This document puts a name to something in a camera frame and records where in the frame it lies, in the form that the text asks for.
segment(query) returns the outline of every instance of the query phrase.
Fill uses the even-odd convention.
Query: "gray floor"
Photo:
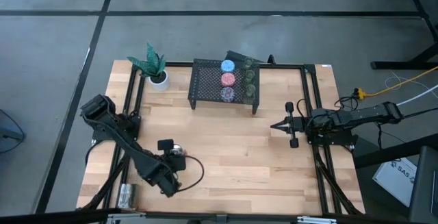
[[[438,22],[438,0],[422,0]],[[100,10],[103,0],[0,0],[4,10]],[[110,10],[414,10],[412,0],[112,0]],[[0,108],[27,133],[14,151],[0,154],[0,215],[32,211],[62,119],[90,44],[97,17],[0,16]],[[429,47],[432,38],[423,21],[393,18],[304,18],[264,16],[136,16],[107,17],[96,48],[81,104],[104,93],[113,60],[144,56],[146,41],[171,61],[221,59],[233,50],[255,58],[274,54],[277,62],[332,64],[339,95],[353,88],[383,89],[390,71],[373,71],[373,60],[403,61]],[[394,71],[413,77],[420,71]],[[434,86],[438,73],[419,79]],[[404,101],[425,88],[407,84],[400,90],[366,99],[361,106]],[[402,107],[404,113],[435,107],[426,95]],[[438,132],[436,114],[429,113],[385,125],[383,129],[408,141]],[[377,129],[356,128],[365,150],[375,149]],[[48,211],[72,210],[84,171],[83,158],[92,130],[79,119],[73,124]],[[397,145],[383,137],[384,147]],[[367,211],[391,217],[398,212],[389,196],[372,194],[372,170],[359,171]]]

